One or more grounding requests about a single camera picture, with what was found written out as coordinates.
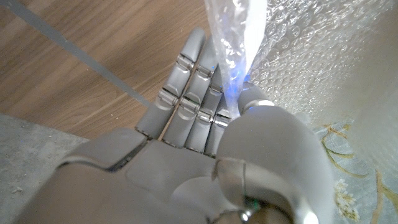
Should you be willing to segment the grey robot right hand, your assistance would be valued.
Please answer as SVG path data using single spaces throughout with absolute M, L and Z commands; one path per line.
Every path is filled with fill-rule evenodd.
M 332 223 L 333 174 L 302 119 L 245 82 L 238 117 L 196 28 L 134 129 L 69 153 L 17 223 Z

